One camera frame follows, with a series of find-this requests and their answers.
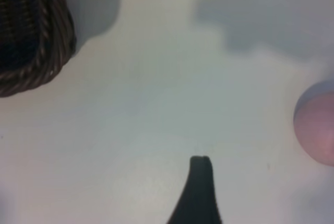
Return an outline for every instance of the wicker basket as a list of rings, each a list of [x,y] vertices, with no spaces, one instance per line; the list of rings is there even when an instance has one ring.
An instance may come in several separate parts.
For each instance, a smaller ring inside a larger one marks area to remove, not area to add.
[[[0,0],[0,97],[50,82],[75,45],[66,0]]]

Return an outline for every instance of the white table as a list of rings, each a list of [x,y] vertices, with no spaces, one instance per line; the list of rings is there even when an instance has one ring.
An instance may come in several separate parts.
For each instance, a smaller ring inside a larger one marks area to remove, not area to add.
[[[224,223],[332,223],[333,169],[292,125],[332,70],[332,3],[69,0],[80,52],[52,83],[0,101],[8,217],[166,223],[190,157],[209,155]]]

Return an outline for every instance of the woven basket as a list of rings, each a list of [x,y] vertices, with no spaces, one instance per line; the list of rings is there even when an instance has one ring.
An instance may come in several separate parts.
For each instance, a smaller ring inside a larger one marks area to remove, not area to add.
[[[0,97],[50,82],[75,45],[66,0],[0,0]]]

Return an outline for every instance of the ball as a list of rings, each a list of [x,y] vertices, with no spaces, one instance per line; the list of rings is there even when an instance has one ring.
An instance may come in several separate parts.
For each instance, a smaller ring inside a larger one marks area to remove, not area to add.
[[[304,150],[316,161],[334,166],[334,92],[300,106],[294,130]]]

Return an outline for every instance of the black object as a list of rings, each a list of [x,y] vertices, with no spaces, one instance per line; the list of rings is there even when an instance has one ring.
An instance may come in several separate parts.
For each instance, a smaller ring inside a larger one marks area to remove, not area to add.
[[[168,224],[222,224],[209,157],[192,157],[190,172]]]
[[[75,45],[66,0],[0,0],[0,97],[53,80]]]

